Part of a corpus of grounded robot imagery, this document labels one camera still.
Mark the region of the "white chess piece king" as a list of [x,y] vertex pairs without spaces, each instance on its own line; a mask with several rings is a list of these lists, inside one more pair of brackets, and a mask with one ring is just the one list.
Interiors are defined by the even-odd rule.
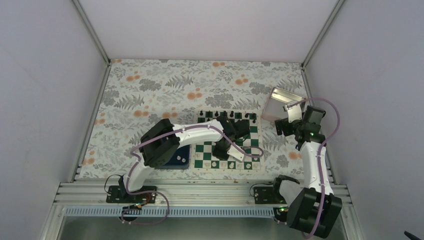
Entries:
[[228,162],[227,161],[220,161],[219,162],[219,168],[220,169],[227,169],[228,168]]

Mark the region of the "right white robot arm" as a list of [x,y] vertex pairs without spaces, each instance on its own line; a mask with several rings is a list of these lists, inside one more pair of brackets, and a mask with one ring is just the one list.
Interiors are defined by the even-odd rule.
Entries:
[[334,194],[326,173],[325,135],[320,133],[321,121],[326,111],[308,105],[305,110],[289,103],[284,107],[287,118],[275,121],[278,135],[295,137],[303,168],[303,185],[293,177],[280,175],[274,180],[271,198],[274,202],[287,203],[285,222],[309,239],[313,236],[325,239],[342,210],[341,198]]

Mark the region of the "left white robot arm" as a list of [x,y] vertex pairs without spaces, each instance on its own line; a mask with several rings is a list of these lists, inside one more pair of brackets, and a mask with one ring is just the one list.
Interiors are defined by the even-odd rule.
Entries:
[[119,183],[119,196],[128,203],[134,202],[149,174],[167,164],[177,150],[185,146],[213,142],[212,156],[219,160],[233,158],[241,162],[247,153],[236,144],[236,140],[249,134],[248,119],[233,120],[218,116],[194,124],[173,124],[168,118],[162,119],[141,137],[139,145],[130,150],[137,160]]

